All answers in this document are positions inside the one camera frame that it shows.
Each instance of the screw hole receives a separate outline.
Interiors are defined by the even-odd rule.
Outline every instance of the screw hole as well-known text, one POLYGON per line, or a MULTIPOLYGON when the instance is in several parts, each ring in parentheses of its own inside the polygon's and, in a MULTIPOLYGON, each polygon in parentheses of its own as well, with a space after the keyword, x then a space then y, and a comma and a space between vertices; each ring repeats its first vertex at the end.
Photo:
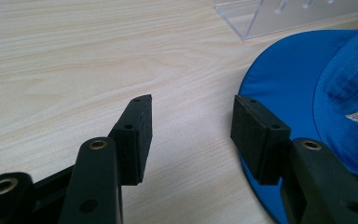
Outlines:
POLYGON ((8 188, 10 188, 10 186, 11 186, 10 181, 2 182, 2 183, 0 183, 0 191, 8 189, 8 188))
POLYGON ((107 142, 102 140, 96 140, 93 141, 91 144, 89 144, 89 149, 97 150, 101 149, 107 146, 107 142))
POLYGON ((341 205, 358 214, 358 203, 353 200, 342 200, 341 205))
POLYGON ((98 207, 98 201, 95 199, 90 199, 85 202, 83 202, 80 207, 79 211, 83 214, 90 213, 94 211, 98 207))

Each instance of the light wood surface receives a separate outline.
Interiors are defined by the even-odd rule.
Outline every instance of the light wood surface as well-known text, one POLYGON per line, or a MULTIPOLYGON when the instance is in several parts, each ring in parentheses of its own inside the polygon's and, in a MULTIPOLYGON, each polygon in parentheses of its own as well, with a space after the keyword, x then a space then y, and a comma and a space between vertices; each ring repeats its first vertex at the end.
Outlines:
POLYGON ((106 136, 130 99, 153 96, 144 183, 125 223, 270 223, 229 138, 233 97, 256 56, 302 30, 241 41, 212 0, 0 1, 0 174, 34 182, 106 136))

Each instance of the transparent plastic stand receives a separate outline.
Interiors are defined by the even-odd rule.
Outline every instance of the transparent plastic stand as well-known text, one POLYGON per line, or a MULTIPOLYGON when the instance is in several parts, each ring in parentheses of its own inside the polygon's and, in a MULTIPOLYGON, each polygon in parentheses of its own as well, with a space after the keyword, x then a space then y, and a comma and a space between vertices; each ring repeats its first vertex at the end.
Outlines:
POLYGON ((358 12, 358 0, 214 0, 214 5, 241 39, 358 12))

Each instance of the blue hat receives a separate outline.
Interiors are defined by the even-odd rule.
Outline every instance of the blue hat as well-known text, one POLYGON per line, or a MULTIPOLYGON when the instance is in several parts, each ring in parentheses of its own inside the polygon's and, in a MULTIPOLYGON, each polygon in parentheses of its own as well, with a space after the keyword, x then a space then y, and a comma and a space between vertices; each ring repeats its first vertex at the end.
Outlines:
MULTIPOLYGON (((324 30, 288 36, 249 68, 239 95, 256 99, 292 129, 291 138, 327 144, 358 175, 358 31, 324 30)), ((267 211, 287 223, 278 186, 246 176, 267 211)))

